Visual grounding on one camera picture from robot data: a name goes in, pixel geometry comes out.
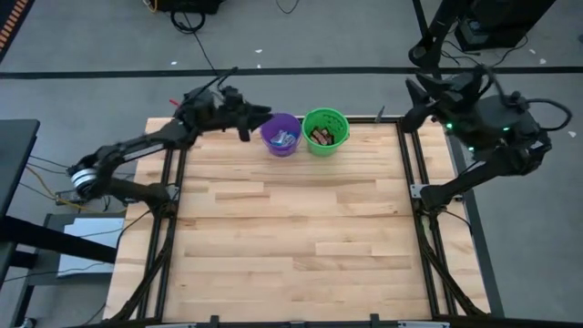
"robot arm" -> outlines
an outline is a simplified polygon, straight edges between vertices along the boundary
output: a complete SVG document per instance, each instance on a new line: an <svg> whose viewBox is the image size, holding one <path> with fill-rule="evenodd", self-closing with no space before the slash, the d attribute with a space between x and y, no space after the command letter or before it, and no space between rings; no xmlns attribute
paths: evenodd
<svg viewBox="0 0 583 328"><path fill-rule="evenodd" d="M482 87L483 77L487 77ZM504 93L488 67L478 66L448 80L417 74L423 87L407 80L414 107L403 118L404 132L414 132L427 117L441 123L484 164L441 186L425 186L419 194L425 211L439 211L454 196L499 176L526 175L537 169L552 149L549 131L564 128L571 120L565 106L549 99L525 99L515 91ZM492 86L498 95L481 98ZM563 124L542 128L528 112L530 103L551 104L567 114Z"/></svg>
<svg viewBox="0 0 583 328"><path fill-rule="evenodd" d="M217 77L204 87L184 95L173 119L159 131L103 146L82 158L67 170L79 196L92 200L111 194L122 201L145 201L148 204L169 200L168 193L159 186L142 186L113 178L122 164L168 149L189 149L204 132L237 128L241 141L250 140L250 131L271 119L271 108L248 103L234 87L220 89L223 103L215 106L209 86L235 73L237 68Z"/></svg>

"wooden table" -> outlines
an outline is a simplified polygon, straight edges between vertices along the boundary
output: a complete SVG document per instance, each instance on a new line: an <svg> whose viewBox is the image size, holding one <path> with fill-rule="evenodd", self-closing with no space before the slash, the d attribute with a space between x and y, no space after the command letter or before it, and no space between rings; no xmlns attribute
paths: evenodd
<svg viewBox="0 0 583 328"><path fill-rule="evenodd" d="M151 118L146 131L168 120ZM442 128L429 123L419 135L432 183L453 178ZM275 158L253 137L241 143L236 131L207 133L189 152L164 322L207 322L212 314L222 322L430 318L395 125L351 125L329 158L312 156L305 140L296 154ZM140 160L136 181L158 182L162 165L162 153ZM126 224L146 209L131 206ZM461 203L448 209L465 216ZM487 312L468 227L445 213L439 221L450 272ZM122 238L104 317L141 280L151 226L145 218Z"/></svg>

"wire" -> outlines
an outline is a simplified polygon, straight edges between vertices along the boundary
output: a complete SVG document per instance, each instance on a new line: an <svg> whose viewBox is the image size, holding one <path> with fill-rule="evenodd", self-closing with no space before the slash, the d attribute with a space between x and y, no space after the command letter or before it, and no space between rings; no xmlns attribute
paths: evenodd
<svg viewBox="0 0 583 328"><path fill-rule="evenodd" d="M467 228L469 228L470 234L472 233L472 225L466 219L462 218L461 216L459 216L457 214L454 214L454 213L450 212L449 210L444 210L444 213L447 213L447 214L453 216L456 219L462 220L465 224L467 224Z"/></svg>
<svg viewBox="0 0 583 328"><path fill-rule="evenodd" d="M492 65L492 67L496 67L496 66L498 66L499 64L502 64L502 62L504 61L504 59L506 59L506 56L508 56L508 54L510 54L511 52L513 52L513 51L515 51L515 50L518 50L518 49L520 49L521 47L524 47L524 46L526 46L526 45L527 45L527 43L528 43L528 36L527 36L527 35L525 35L525 43L523 43L523 44L522 44L522 46L515 46L515 47L513 47L512 49L509 49L508 51L506 51L506 52L504 53L504 55L502 56L502 58L500 58L500 60L498 60L498 61L497 61L497 62L496 62L494 65Z"/></svg>
<svg viewBox="0 0 583 328"><path fill-rule="evenodd" d="M141 220L148 213L149 213L149 211L147 211L146 213L140 215L139 218L137 218L135 221L131 222L125 229L119 228L119 229L115 229L115 230L112 230L112 231L102 231L102 232L89 233L87 235L77 236L77 237L79 237L79 238L86 238L86 237L92 237L92 236L99 236L99 235L102 235L102 234L113 233L113 232L117 232L117 231L120 231L120 230L126 230L127 228L129 228L132 225L136 224L136 222L138 222L139 220Z"/></svg>
<svg viewBox="0 0 583 328"><path fill-rule="evenodd" d="M455 43L453 43L453 42L451 42L449 40L444 40L444 43L445 44L448 44L448 45L450 45L452 47L454 47L455 50L457 50L457 51L459 51L459 52L461 52L463 54L466 54L466 55L469 55L469 56L482 56L482 54L480 54L480 53L468 53L468 52L462 50L461 48L459 48L458 46L456 46Z"/></svg>
<svg viewBox="0 0 583 328"><path fill-rule="evenodd" d="M508 101L509 97L504 92L504 89L500 85L500 82L498 82L498 79L496 78L496 75L492 71L491 67L482 67L482 68L487 73L490 82L494 83L494 85L496 86L496 91L498 92L500 102L507 108L514 107L516 105L516 103ZM527 104L536 104L536 103L549 104L549 105L552 105L552 106L560 109L562 112L564 112L567 115L565 117L565 120L563 121L563 123L561 123L558 127L554 127L554 128L542 128L541 127L540 129L543 131L559 131L562 128L565 128L568 125L568 123L571 121L571 119L573 118L573 113L571 112L571 110L567 106L565 106L565 105L563 105L555 100L552 100L552 99L532 98L532 99L525 99L524 102L526 102Z"/></svg>
<svg viewBox="0 0 583 328"><path fill-rule="evenodd" d="M66 175L66 172L59 172L59 171L55 171L55 170L43 168L42 166L36 165L36 164L33 164L33 163L26 163L26 165L30 165L33 168L41 169L41 170L46 171L46 172Z"/></svg>
<svg viewBox="0 0 583 328"><path fill-rule="evenodd" d="M182 13L182 14L184 15L184 18L186 19L186 23L189 25L190 30L193 30L193 27L190 24L189 17L186 15L186 13ZM197 36L197 33L191 32L191 33L187 33L187 34L192 34L197 39L197 42L199 43L199 46L200 46L200 50L202 50L202 55L204 55L205 59L207 59L207 63L209 63L210 68L212 68L212 72L215 74L215 76L217 76L218 75L217 70L215 69L215 66L213 66L212 63L210 62L209 56L207 56L207 52L204 49L204 46L202 46L202 43L200 42L199 36Z"/></svg>
<svg viewBox="0 0 583 328"><path fill-rule="evenodd" d="M146 5L146 7L148 8L148 10L149 10L150 13L155 14L158 11L158 0L154 0L154 6L153 7L152 7L151 1L142 0L142 3L144 5Z"/></svg>
<svg viewBox="0 0 583 328"><path fill-rule="evenodd" d="M53 192L53 191L52 191L52 190L51 190L51 189L50 189L50 188L49 188L49 187L46 185L46 183L45 183L45 180L43 179L43 177L41 177L41 176L40 176L40 174L38 174L38 173L37 173L37 172L36 172L34 169L31 169L29 166L26 166L26 169L28 169L28 170L29 170L29 171L30 171L30 172L31 172L31 173L32 173L32 174L33 174L33 175L36 177L36 179L38 179L38 181L40 182L40 184L41 184L41 186L43 187L43 189L44 189L44 190L45 190L45 191L46 191L46 192L47 192L49 195L51 195L51 196L53 197L53 200L58 200L58 201L60 201L60 202L62 202L62 203L64 203L64 204L66 204L66 205L68 205L68 206L70 206L70 207L76 208L76 209L80 209L80 210L86 210L86 211L88 211L88 212L91 212L91 213L101 213L101 212L100 212L100 211L98 211L98 210L91 210L90 208L87 208L87 207L85 207L85 206L77 205L77 204L75 204L75 203L73 203L73 202L70 202L70 201L68 201L68 200L63 200L62 198L58 197L58 196L57 196L57 195L56 195L56 194L55 194L55 193L54 193L54 192Z"/></svg>
<svg viewBox="0 0 583 328"><path fill-rule="evenodd" d="M565 105L563 105L555 100L544 99L544 98L527 99L527 104L533 104L533 103L545 103L545 104L553 105L554 107L560 109L561 111L563 111L567 115L567 117L565 118L563 123L561 123L558 127L540 128L543 131L559 131L559 130L565 128L568 125L568 123L571 121L571 119L573 118L573 113L571 112L571 110L569 108L567 108L567 106L565 106Z"/></svg>
<svg viewBox="0 0 583 328"><path fill-rule="evenodd" d="M119 242L121 241L121 236L124 234L124 232L126 232L126 230L129 229L134 224L138 223L138 221L142 220L148 213L150 213L150 210L145 211L144 214L140 215L136 220L134 220L133 222L131 222L126 228L124 228L119 233L118 242L116 243L116 250L119 249ZM88 267L86 267L84 269L68 269L68 270L64 270L64 271L61 271L61 272L38 272L38 273L31 273L31 274L27 274L27 275L24 275L24 276L11 278L11 279L5 280L4 282L11 282L11 281L15 281L15 280L18 280L18 279L24 279L24 278L28 278L28 277L34 276L34 275L42 275L42 274L49 274L49 273L59 274L59 273L65 273L65 272L70 272L70 271L85 271L85 270L88 270L88 269L90 269L90 268L92 268L92 267L94 267L96 265L99 265L99 264L106 264L106 263L104 263L104 262L93 263L93 264L89 265ZM95 314L93 314L91 316L91 318L89 318L89 320L85 321L84 323L81 323L81 325L83 326L83 325L86 325L86 324L92 322L93 319L95 319L95 317L97 317L97 315L101 312L101 310L103 310L106 307L106 304L107 304L107 301L105 301L103 303L103 305L101 305L101 307L99 307L99 309L95 312Z"/></svg>
<svg viewBox="0 0 583 328"><path fill-rule="evenodd" d="M463 171L459 172L459 174L457 174L457 176L461 176L462 174L468 172L470 169L472 169L477 163L479 163L478 161L475 161L474 163L470 164L470 166L468 166L467 168L465 168Z"/></svg>
<svg viewBox="0 0 583 328"><path fill-rule="evenodd" d="M455 49L457 49L458 51L460 51L460 52L462 52L462 53L464 53L464 54L466 54L466 55L470 55L470 56L480 56L479 54L466 53L466 52L462 51L462 49L460 49L459 47L455 46L455 45L454 45L454 43L452 43L451 41L447 41L447 40L445 40L445 41L444 41L444 43L447 43L447 44L450 44L450 45L454 46L454 48L455 48ZM520 46L515 46L515 47L513 47L513 48L511 48L511 49L508 49L508 50L507 50L507 51L506 51L506 52L505 52L505 53L502 55L502 58L500 58L500 60L498 60L496 63L494 63L494 65L489 65L489 66L490 66L490 67L496 67L496 66L498 66L498 65L502 64L502 62L504 62L504 60L506 59L506 57L507 57L507 56L508 56L508 55L509 55L511 52L513 52L513 51L515 51L515 50L518 50L518 49L520 49L520 48L522 48L522 47L526 46L526 45L527 45L527 43L528 43L528 36L527 36L527 35L525 35L525 43L523 43L523 44L522 44L522 45L520 45ZM470 56L451 56L451 55L447 54L445 51L442 51L442 54L441 54L441 55L442 55L442 56L444 56L444 57L446 57L446 58L453 59L453 60L454 60L454 61L457 63L457 65L458 65L458 66L460 66L460 64L459 64L459 62L458 62L456 59L468 59L468 60L471 60L472 62L474 62L474 64L476 64L476 65L484 65L483 63L478 63L478 62L477 62L475 59L473 59L473 58L472 58L472 57L470 57Z"/></svg>
<svg viewBox="0 0 583 328"><path fill-rule="evenodd" d="M295 0L295 4L290 9L290 11L285 11L283 8L281 8L280 0L275 0L275 4L280 8L281 12L284 13L285 15L289 15L289 14L293 13L293 11L295 10L295 8L298 6L299 3L300 3L300 0Z"/></svg>
<svg viewBox="0 0 583 328"><path fill-rule="evenodd" d="M64 168L64 169L68 169L69 168L69 166L67 166L67 165L60 164L60 163L54 162L52 160L43 159L43 158L40 158L38 156L30 155L30 158L42 160L44 162L47 162L47 163L50 163L50 164L53 164L53 165L57 165L60 168ZM33 166L35 168L45 170L47 172L56 173L56 174L65 174L66 175L66 172L54 171L54 170L51 170L51 169L43 168L43 167L41 167L39 165L36 165L36 164L33 164L33 163L27 163L27 164L30 165L30 166ZM127 172L114 172L114 174L126 175L126 176L135 176L136 175L136 173L127 173Z"/></svg>
<svg viewBox="0 0 583 328"><path fill-rule="evenodd" d="M46 199L49 199L49 200L55 201L55 199L54 199L54 198L52 198L52 197L50 197L50 196L47 196L47 195L45 195L43 192L41 192L41 191L39 191L39 190L36 190L36 189L34 189L34 188L30 187L29 185L27 185L27 184L23 183L23 182L18 182L18 184L19 184L19 185L21 185L21 186L23 186L23 187L25 187L25 188L27 188L27 189L29 189L29 190L31 190L31 191L33 191L33 192L35 192L35 193L37 193L37 194L39 194L39 195L41 195L41 196L43 196L43 197L44 197L44 198L46 198Z"/></svg>
<svg viewBox="0 0 583 328"><path fill-rule="evenodd" d="M99 308L99 310L97 310L97 312L95 312L95 314L93 314L91 316L91 318L89 318L89 320L85 321L84 323L81 323L82 326L89 324L93 321L93 319L95 319L95 317L97 317L97 315L101 312L101 310L105 309L107 304L107 301L103 302L103 305L101 305L101 307Z"/></svg>
<svg viewBox="0 0 583 328"><path fill-rule="evenodd" d="M199 12L200 23L195 27L192 27L192 26L186 27L184 25L184 23L176 20L176 13L179 12L179 10L180 10L179 5L177 5L170 12L170 22L172 22L172 24L174 25L174 28L176 28L182 34L193 34L193 33L198 32L204 26L205 22L207 21L207 15L203 12Z"/></svg>
<svg viewBox="0 0 583 328"><path fill-rule="evenodd" d="M30 274L23 275L23 276L20 276L20 277L15 277L15 278L11 278L11 279L6 279L6 280L4 281L4 283L6 283L6 282L12 282L12 281L15 281L15 280L24 279L24 278L28 278L28 277L32 277L32 276L36 276L36 275L43 275L43 274L51 274L51 273L56 273L56 274L59 274L59 273L66 273L66 272L71 272L71 271L81 271L81 272L83 272L83 271L85 271L85 270L89 270L89 269L93 268L94 266L97 266L97 265L102 265L102 264L108 264L108 263L105 263L105 262L98 262L98 263L93 263L93 264L91 264L91 265L87 266L86 268L82 268L82 269L78 269L78 268L74 268L74 269L67 269L67 270L63 270L63 271L61 271L61 272L60 272L60 271L51 271L51 272L37 272L37 273L30 273Z"/></svg>
<svg viewBox="0 0 583 328"><path fill-rule="evenodd" d="M57 165L58 167L61 167L61 168L68 169L68 166L67 166L67 165L59 164L59 163L57 163L57 162L54 162L54 161L52 161L52 160L43 159L43 158L40 158L40 157L38 157L38 156L34 156L34 155L30 155L30 157L31 157L31 158L33 158L33 159L42 160L42 161L44 161L44 162L47 162L47 163L50 163L50 164L53 164L53 165Z"/></svg>

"object in bucket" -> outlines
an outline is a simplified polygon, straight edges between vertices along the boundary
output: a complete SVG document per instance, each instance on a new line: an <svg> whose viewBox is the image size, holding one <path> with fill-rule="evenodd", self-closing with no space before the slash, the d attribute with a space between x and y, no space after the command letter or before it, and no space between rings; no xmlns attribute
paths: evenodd
<svg viewBox="0 0 583 328"><path fill-rule="evenodd" d="M293 145L297 137L288 131L280 130L275 137L271 138L270 143L276 147L288 147Z"/></svg>
<svg viewBox="0 0 583 328"><path fill-rule="evenodd" d="M321 146L334 144L334 136L326 128L315 127L310 134L310 139Z"/></svg>

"gray floor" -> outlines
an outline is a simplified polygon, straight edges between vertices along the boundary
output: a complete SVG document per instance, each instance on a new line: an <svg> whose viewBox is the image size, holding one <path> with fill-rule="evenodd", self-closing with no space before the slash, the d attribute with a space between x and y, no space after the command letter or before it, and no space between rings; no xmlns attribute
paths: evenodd
<svg viewBox="0 0 583 328"><path fill-rule="evenodd" d="M286 5L290 0L281 0ZM437 2L423 1L428 19ZM529 33L529 43L502 66L583 65L583 2L558 0ZM406 52L419 38L409 0L302 1L284 15L272 0L230 0L200 32L215 67L409 67ZM480 60L496 62L502 50ZM455 63L444 59L444 67ZM139 0L36 1L5 60L2 72L206 69L192 36L183 36L165 15L151 15ZM406 76L340 75L232 77L247 99L278 111L303 114L333 107L346 114L373 114L382 105L403 114L410 101ZM500 178L476 189L506 315L583 322L583 134L578 109L583 75L499 77L506 90L550 97L575 112L571 125L552 134L554 149L543 166L525 178ZM180 98L205 77L79 80L0 80L0 118L41 121L34 153L73 163L97 147L140 133L148 117L171 115L168 99ZM541 124L559 121L552 108L535 108ZM62 176L46 174L54 190L70 188ZM37 185L29 176L24 181ZM55 208L19 189L14 216L40 222ZM11 270L10 277L25 274ZM5 284L0 325L22 288ZM35 293L29 314L40 327L80 324L103 303L107 286L45 287Z"/></svg>

